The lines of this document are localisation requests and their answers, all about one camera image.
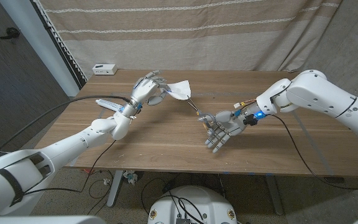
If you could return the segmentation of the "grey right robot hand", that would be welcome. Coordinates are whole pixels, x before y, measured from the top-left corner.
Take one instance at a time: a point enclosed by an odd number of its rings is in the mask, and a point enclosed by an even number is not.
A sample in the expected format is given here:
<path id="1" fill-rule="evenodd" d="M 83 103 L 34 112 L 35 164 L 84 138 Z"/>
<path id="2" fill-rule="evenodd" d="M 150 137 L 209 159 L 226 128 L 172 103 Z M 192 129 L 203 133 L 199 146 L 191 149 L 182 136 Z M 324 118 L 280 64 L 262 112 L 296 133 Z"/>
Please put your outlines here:
<path id="1" fill-rule="evenodd" d="M 206 114 L 201 120 L 207 129 L 208 139 L 205 144 L 217 153 L 230 137 L 242 133 L 247 126 L 256 125 L 265 118 L 265 113 L 256 103 L 245 105 L 235 111 L 220 111 L 216 115 Z"/>

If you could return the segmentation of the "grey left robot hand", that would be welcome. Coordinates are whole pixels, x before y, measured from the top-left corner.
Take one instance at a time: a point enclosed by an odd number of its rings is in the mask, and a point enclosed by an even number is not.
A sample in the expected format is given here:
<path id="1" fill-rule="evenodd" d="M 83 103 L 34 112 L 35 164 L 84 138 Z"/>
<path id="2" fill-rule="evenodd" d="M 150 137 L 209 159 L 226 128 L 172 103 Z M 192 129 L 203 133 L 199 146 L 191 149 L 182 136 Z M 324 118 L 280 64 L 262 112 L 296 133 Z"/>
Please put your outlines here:
<path id="1" fill-rule="evenodd" d="M 160 70 L 154 70 L 137 80 L 130 101 L 121 111 L 125 117 L 135 116 L 145 103 L 155 106 L 162 102 L 170 87 L 166 84 L 166 79 L 159 77 L 159 74 L 161 74 Z"/>

